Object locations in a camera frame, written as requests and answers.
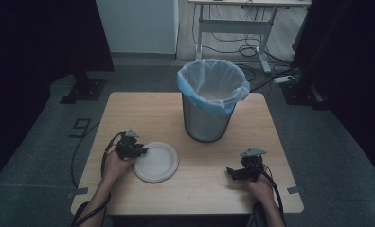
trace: white wall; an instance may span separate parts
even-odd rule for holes
[[[97,0],[111,52],[175,54],[178,0]]]

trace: black stand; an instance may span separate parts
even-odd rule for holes
[[[285,82],[280,83],[282,93],[288,105],[312,106],[316,110],[328,110],[329,107],[314,86],[309,91],[304,91],[297,84]]]
[[[69,95],[63,96],[62,104],[75,104],[77,100],[98,101],[106,84],[105,79],[89,79],[86,72],[73,74],[76,83]]]

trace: power strip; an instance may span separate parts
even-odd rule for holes
[[[286,76],[286,77],[275,78],[274,83],[288,82],[288,81],[294,81],[294,80],[295,80],[294,77]]]

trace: black cable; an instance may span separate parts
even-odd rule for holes
[[[273,173],[271,172],[271,169],[266,164],[263,164],[263,166],[267,168],[267,170],[270,172],[270,177],[273,178]]]
[[[246,2],[246,5],[241,6],[241,8],[244,8],[245,6],[248,6],[248,7],[249,7],[249,10],[247,10],[246,14],[244,14],[244,16],[243,16],[243,19],[246,19],[246,21],[248,20],[249,17],[250,17],[250,19],[251,19],[252,21],[256,20],[256,17],[255,17],[255,18],[252,17],[252,14],[253,14],[253,6],[252,6],[252,5],[248,5],[248,3],[251,3],[251,2],[252,2],[252,1],[247,1],[247,2]]]
[[[250,55],[246,55],[246,54],[243,53],[243,51],[246,51],[246,50],[252,50],[252,51],[254,51],[255,53],[254,53],[254,54],[250,54]],[[257,56],[257,54],[258,54],[258,51],[256,50],[256,48],[253,48],[252,45],[242,45],[241,47],[239,47],[238,51],[239,51],[239,53],[240,53],[242,56],[244,56],[244,57],[246,57],[246,58],[252,58],[252,57]]]
[[[273,90],[273,87],[271,86],[271,82],[268,83],[268,93],[264,94],[265,97],[269,96],[271,94],[271,91]]]
[[[279,77],[281,77],[282,75],[285,75],[286,73],[288,73],[288,72],[290,72],[291,70],[294,70],[294,69],[295,69],[295,68],[289,68],[289,69],[284,70],[284,71],[282,71],[282,72],[278,72],[277,74],[275,74],[275,75],[273,75],[273,76],[269,76],[269,75],[267,75],[267,74],[263,74],[263,75],[265,75],[266,77],[268,77],[268,79],[266,79],[264,82],[258,84],[255,88],[251,89],[250,92],[254,92],[254,91],[256,91],[257,89],[259,89],[259,88],[261,88],[261,87],[264,87],[265,85],[269,84],[269,85],[270,85],[270,90],[269,90],[269,92],[268,92],[267,94],[265,94],[264,96],[268,96],[268,95],[270,95],[271,90],[272,90],[272,88],[271,88],[271,83],[270,83],[270,82],[271,82],[273,79],[275,79],[275,78],[279,78]]]
[[[283,60],[283,59],[280,59],[280,58],[278,58],[278,57],[272,55],[269,51],[264,51],[264,53],[265,53],[268,57],[270,57],[271,59],[274,59],[274,60],[276,60],[276,61],[278,61],[278,62],[281,62],[281,63],[291,64],[292,62],[294,62],[294,61],[291,61],[291,60]]]
[[[105,161],[107,160],[108,151],[110,150],[111,146],[114,144],[114,141],[116,140],[116,138],[121,133],[123,133],[123,132],[120,132],[116,136],[114,136],[114,138],[108,143],[107,148],[104,150],[104,154],[102,155],[102,161],[101,161],[101,177],[104,175]],[[108,195],[107,200],[101,206],[97,207],[92,212],[88,213],[86,216],[84,216],[83,218],[81,218],[78,222],[76,222],[76,224],[74,226],[76,226],[76,227],[77,226],[81,226],[86,220],[88,220],[92,216],[96,215],[102,209],[104,209],[104,208],[106,209],[106,207],[107,207],[108,203],[110,203],[110,201],[111,201],[111,192]]]
[[[193,22],[191,24],[191,34],[192,34],[192,37],[193,37],[193,42],[196,42],[196,38],[194,37],[194,18],[195,18],[195,15],[196,15],[196,7],[197,5],[194,5],[194,10],[193,10]],[[212,51],[215,51],[217,53],[220,53],[220,54],[235,54],[235,53],[239,53],[239,50],[236,50],[236,51],[220,51],[220,50],[217,50],[217,49],[214,49],[210,46],[207,46],[207,45],[202,45],[202,48],[207,48],[207,49],[210,49]]]
[[[218,5],[215,5],[215,8],[217,9],[217,15],[220,17],[220,19],[222,19],[220,13],[218,12]]]
[[[236,64],[244,73],[244,71],[249,71],[253,77],[251,77],[250,79],[246,79],[248,82],[254,80],[257,76],[256,74],[256,71],[254,70],[254,68],[248,66],[248,65],[245,65],[245,64]]]
[[[282,199],[281,199],[281,196],[279,195],[279,191],[278,191],[278,188],[277,188],[277,185],[276,185],[276,182],[274,182],[273,178],[270,177],[270,175],[268,175],[264,170],[262,170],[261,168],[259,168],[258,166],[256,165],[252,165],[257,171],[259,171],[264,177],[267,178],[267,180],[271,183],[271,186],[274,188],[274,191],[276,192],[276,196],[277,196],[277,201],[278,201],[278,208],[279,208],[279,213],[281,215],[281,219],[282,221],[284,222],[285,226],[286,223],[285,223],[285,218],[284,218],[284,207],[282,205]]]
[[[253,75],[257,75],[257,73],[260,73],[260,74],[263,74],[265,77],[269,77],[267,74],[264,74],[263,72],[261,72],[260,70],[258,69],[255,69],[253,67],[250,67],[248,65],[245,65],[245,64],[237,64],[240,68],[244,68],[244,69],[247,69],[249,72],[251,72]],[[254,92],[255,90],[257,90],[258,88],[264,86],[264,85],[261,85],[261,86],[256,86],[254,89],[251,89],[250,92]]]
[[[111,200],[111,193],[108,195],[107,200],[101,206],[97,207],[95,210],[88,213],[86,216],[84,216],[78,222],[76,222],[75,225],[73,225],[73,226],[75,226],[75,227],[81,226],[86,220],[88,220],[90,217],[96,215],[98,212],[100,212],[104,208],[105,208],[105,211],[106,211],[106,207],[107,207],[108,203],[110,203],[110,200]]]
[[[261,17],[261,21],[264,21],[264,14],[265,14],[265,7],[264,7],[264,9],[263,9],[263,15],[262,15],[262,17]]]
[[[221,38],[216,37],[214,35],[214,33],[212,33],[212,35],[213,35],[213,37],[214,37],[215,40],[220,41],[220,42],[240,42],[240,41],[246,41],[246,40],[259,41],[259,39],[256,39],[256,38],[247,38],[248,37],[247,35],[243,39],[234,39],[234,40],[223,40]]]
[[[274,65],[273,66],[273,70],[276,71],[279,76],[286,75],[286,76],[293,76],[294,78],[298,78],[300,76],[300,68],[295,68],[295,67],[290,68],[290,70],[293,70],[293,72],[289,72],[289,70],[278,72],[278,70],[276,70],[276,67],[279,67],[279,66],[285,66],[286,67],[287,65]]]
[[[78,142],[78,145],[76,146],[75,150],[73,151],[73,156],[72,156],[72,161],[70,163],[70,176],[72,177],[72,182],[73,182],[73,185],[78,188],[78,184],[76,183],[76,180],[75,180],[75,175],[74,175],[74,170],[73,170],[73,163],[75,162],[75,157],[76,157],[76,153],[78,152],[78,149],[81,145],[81,142],[83,142],[84,138],[90,133],[90,131],[92,131],[96,126],[99,125],[99,122],[97,124],[95,124],[92,128],[90,128],[82,137],[81,137],[81,140]]]
[[[276,72],[276,73],[280,73],[279,70],[277,70],[277,67],[289,67],[288,64],[284,64],[284,63],[280,63],[280,64],[274,64],[273,65],[273,70]]]

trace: black curtain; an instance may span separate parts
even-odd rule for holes
[[[375,166],[375,1],[312,1],[294,63]]]
[[[0,170],[49,98],[52,81],[114,71],[94,0],[0,0]]]

